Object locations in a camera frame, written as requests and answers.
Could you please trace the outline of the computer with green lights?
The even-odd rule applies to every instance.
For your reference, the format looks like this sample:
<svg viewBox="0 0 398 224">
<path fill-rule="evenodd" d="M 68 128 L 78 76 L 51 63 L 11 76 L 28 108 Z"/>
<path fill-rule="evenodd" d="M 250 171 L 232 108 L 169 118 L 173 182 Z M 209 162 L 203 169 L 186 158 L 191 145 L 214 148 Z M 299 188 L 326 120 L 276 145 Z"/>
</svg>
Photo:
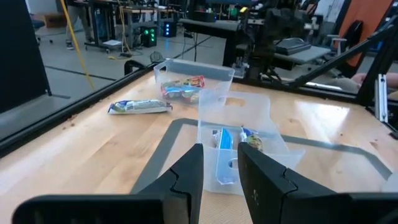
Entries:
<svg viewBox="0 0 398 224">
<path fill-rule="evenodd" d="M 141 45 L 143 47 L 155 47 L 157 45 L 156 27 L 141 27 Z"/>
</svg>

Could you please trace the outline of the black partition panel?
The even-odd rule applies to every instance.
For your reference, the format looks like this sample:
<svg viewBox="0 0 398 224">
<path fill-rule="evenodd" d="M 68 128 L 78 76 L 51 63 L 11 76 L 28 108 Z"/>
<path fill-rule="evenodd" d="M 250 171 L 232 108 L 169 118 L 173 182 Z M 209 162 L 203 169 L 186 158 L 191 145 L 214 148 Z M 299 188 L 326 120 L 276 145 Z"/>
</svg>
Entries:
<svg viewBox="0 0 398 224">
<path fill-rule="evenodd" d="M 50 90 L 24 0 L 0 0 L 0 113 Z"/>
</svg>

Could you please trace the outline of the orange panel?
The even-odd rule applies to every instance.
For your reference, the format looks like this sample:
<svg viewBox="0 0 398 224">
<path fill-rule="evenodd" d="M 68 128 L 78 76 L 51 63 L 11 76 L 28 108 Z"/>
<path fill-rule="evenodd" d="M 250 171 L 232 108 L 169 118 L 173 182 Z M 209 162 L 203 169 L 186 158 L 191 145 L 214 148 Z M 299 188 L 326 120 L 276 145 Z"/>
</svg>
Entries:
<svg viewBox="0 0 398 224">
<path fill-rule="evenodd" d="M 348 0 L 348 2 L 348 9 L 344 13 L 338 31 L 339 37 L 346 39 L 341 43 L 342 53 L 363 42 L 377 30 L 393 0 Z M 345 37 L 356 21 L 362 22 L 361 35 L 350 34 L 349 37 Z"/>
</svg>

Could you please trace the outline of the dark blue granola bar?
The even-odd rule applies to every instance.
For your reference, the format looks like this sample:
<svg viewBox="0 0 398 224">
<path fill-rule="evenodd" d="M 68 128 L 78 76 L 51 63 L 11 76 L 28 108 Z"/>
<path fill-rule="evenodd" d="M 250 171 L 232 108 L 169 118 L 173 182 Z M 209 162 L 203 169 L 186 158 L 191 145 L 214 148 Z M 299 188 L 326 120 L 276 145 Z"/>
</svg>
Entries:
<svg viewBox="0 0 398 224">
<path fill-rule="evenodd" d="M 260 152 L 263 151 L 262 140 L 255 130 L 241 126 L 241 132 L 239 134 L 239 138 L 241 142 L 248 143 L 251 147 L 257 149 Z"/>
</svg>

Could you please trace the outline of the silver aluminium extrusion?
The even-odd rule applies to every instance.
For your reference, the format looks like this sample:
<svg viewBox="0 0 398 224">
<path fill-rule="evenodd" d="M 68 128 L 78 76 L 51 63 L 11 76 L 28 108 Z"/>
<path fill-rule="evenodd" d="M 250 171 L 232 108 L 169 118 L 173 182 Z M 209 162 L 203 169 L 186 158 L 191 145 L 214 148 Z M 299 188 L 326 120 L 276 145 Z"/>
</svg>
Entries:
<svg viewBox="0 0 398 224">
<path fill-rule="evenodd" d="M 379 74 L 375 81 L 375 117 L 382 123 L 388 122 L 388 101 L 386 75 Z"/>
</svg>

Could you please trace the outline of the computer with blue lights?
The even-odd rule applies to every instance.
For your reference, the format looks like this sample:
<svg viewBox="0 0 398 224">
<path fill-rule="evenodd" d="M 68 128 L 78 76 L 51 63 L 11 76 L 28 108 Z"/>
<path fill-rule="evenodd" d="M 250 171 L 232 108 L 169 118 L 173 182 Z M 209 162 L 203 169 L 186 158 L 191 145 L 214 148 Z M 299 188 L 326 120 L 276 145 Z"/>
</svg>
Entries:
<svg viewBox="0 0 398 224">
<path fill-rule="evenodd" d="M 162 35 L 164 37 L 175 37 L 177 35 L 177 23 L 165 21 L 163 24 Z"/>
</svg>

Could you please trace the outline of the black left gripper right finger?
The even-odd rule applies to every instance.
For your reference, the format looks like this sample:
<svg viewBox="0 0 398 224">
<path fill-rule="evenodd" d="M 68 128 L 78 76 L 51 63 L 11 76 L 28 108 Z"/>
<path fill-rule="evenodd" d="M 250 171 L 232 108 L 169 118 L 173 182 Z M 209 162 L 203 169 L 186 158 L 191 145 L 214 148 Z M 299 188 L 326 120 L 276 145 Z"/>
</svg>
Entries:
<svg viewBox="0 0 398 224">
<path fill-rule="evenodd" d="M 398 224 L 398 193 L 337 193 L 238 145 L 239 178 L 253 224 Z"/>
</svg>

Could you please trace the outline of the clear plastic bin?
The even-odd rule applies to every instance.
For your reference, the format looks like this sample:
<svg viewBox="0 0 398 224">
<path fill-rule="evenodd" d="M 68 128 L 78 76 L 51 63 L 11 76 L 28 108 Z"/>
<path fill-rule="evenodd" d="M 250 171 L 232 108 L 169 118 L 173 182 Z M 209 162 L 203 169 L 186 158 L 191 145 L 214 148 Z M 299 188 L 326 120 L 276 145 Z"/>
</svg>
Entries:
<svg viewBox="0 0 398 224">
<path fill-rule="evenodd" d="M 233 149 L 237 152 L 241 142 L 241 126 L 255 130 L 263 143 L 262 153 L 282 165 L 295 169 L 305 154 L 305 150 L 291 151 L 282 139 L 279 130 L 270 117 L 271 103 L 266 95 L 237 91 L 222 92 L 201 90 L 198 103 L 197 142 L 204 150 L 204 189 L 218 194 L 242 195 L 238 162 L 237 181 L 221 185 L 216 179 L 218 150 L 213 130 L 226 128 L 234 138 Z"/>
<path fill-rule="evenodd" d="M 201 88 L 201 90 L 211 89 L 216 91 L 228 91 L 231 86 L 234 73 L 234 69 L 229 67 L 180 59 L 167 59 L 154 67 L 155 84 L 158 97 L 161 100 L 172 103 L 181 102 L 165 99 L 161 93 L 162 83 L 203 75 L 205 78 L 205 86 Z"/>
</svg>

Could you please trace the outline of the grey-bordered silicone baking mat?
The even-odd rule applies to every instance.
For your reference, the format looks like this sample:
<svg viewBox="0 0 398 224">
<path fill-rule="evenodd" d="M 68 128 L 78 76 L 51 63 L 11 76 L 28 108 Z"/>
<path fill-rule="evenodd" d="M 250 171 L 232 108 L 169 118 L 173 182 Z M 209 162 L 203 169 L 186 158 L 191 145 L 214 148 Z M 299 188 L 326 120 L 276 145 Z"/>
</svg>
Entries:
<svg viewBox="0 0 398 224">
<path fill-rule="evenodd" d="M 204 192 L 199 224 L 252 224 L 239 182 L 221 185 L 216 179 L 218 151 L 213 131 L 221 124 L 194 119 L 172 121 L 131 192 L 137 193 L 162 175 L 195 142 L 204 149 Z M 279 146 L 271 158 L 336 192 L 382 192 L 392 171 L 374 154 L 353 146 L 261 132 L 266 149 Z"/>
</svg>

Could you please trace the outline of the grey green granola bar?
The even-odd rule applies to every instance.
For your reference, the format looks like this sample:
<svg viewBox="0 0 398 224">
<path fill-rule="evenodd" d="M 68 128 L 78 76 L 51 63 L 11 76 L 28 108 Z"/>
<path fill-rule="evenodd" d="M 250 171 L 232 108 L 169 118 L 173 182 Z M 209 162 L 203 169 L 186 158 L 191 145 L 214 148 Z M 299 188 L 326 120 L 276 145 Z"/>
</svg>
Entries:
<svg viewBox="0 0 398 224">
<path fill-rule="evenodd" d="M 170 103 L 161 100 L 123 100 L 111 103 L 108 114 L 148 114 L 172 110 Z"/>
</svg>

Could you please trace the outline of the red blue granola bar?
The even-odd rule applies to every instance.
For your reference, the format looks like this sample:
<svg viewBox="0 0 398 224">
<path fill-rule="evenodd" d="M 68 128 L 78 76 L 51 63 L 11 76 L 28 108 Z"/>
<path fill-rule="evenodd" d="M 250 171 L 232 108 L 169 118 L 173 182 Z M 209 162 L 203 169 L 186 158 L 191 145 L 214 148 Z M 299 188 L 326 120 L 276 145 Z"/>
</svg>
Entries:
<svg viewBox="0 0 398 224">
<path fill-rule="evenodd" d="M 194 77 L 186 78 L 186 79 L 173 80 L 173 81 L 162 83 L 161 87 L 166 88 L 166 87 L 170 87 L 170 86 L 180 86 L 180 85 L 203 88 L 205 86 L 205 78 L 203 75 L 199 75 L 199 76 L 194 76 Z"/>
<path fill-rule="evenodd" d="M 199 100 L 199 92 L 201 88 L 188 86 L 188 85 L 177 85 L 167 86 L 161 88 L 162 96 L 168 100 L 180 100 L 184 103 L 197 103 Z"/>
<path fill-rule="evenodd" d="M 194 104 L 199 100 L 198 91 L 170 91 L 164 95 L 164 98 L 181 103 Z"/>
</svg>

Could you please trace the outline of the grey desk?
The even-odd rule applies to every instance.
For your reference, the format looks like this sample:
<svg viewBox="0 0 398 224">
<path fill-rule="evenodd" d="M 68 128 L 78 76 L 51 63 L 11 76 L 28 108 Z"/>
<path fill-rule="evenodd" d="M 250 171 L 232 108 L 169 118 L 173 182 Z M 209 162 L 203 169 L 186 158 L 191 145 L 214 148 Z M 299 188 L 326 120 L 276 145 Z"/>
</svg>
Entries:
<svg viewBox="0 0 398 224">
<path fill-rule="evenodd" d="M 285 70 L 292 70 L 296 65 L 308 64 L 330 52 L 330 48 L 314 45 L 307 50 L 292 55 L 282 55 L 275 52 L 271 65 Z"/>
</svg>

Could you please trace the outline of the bright blue granola bar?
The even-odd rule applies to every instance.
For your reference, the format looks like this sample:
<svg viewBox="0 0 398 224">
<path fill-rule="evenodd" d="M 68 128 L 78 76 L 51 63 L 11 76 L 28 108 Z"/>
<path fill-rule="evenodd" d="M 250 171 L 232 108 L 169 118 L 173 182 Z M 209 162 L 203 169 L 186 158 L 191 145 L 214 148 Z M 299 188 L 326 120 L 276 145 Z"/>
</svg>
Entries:
<svg viewBox="0 0 398 224">
<path fill-rule="evenodd" d="M 218 150 L 216 179 L 221 185 L 234 184 L 237 181 L 237 152 L 233 149 L 233 135 L 226 129 L 213 130 Z"/>
</svg>

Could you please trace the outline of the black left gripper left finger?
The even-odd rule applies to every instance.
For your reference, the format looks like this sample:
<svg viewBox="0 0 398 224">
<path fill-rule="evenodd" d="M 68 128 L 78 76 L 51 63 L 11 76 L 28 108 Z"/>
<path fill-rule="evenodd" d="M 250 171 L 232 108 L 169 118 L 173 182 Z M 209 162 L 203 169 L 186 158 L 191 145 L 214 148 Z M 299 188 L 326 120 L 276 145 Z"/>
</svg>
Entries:
<svg viewBox="0 0 398 224">
<path fill-rule="evenodd" d="M 194 144 L 136 194 L 37 196 L 14 210 L 12 224 L 194 224 L 203 165 L 203 146 Z"/>
</svg>

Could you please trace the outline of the black office chair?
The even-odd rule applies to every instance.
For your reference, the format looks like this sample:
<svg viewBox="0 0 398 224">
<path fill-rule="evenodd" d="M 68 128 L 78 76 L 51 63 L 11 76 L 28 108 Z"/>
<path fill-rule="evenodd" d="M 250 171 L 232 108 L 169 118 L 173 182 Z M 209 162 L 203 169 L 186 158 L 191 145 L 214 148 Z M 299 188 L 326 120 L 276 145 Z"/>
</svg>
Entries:
<svg viewBox="0 0 398 224">
<path fill-rule="evenodd" d="M 341 43 L 341 51 L 345 52 L 361 42 L 361 35 L 363 32 L 363 21 L 355 20 L 345 32 L 343 38 L 345 42 Z"/>
</svg>

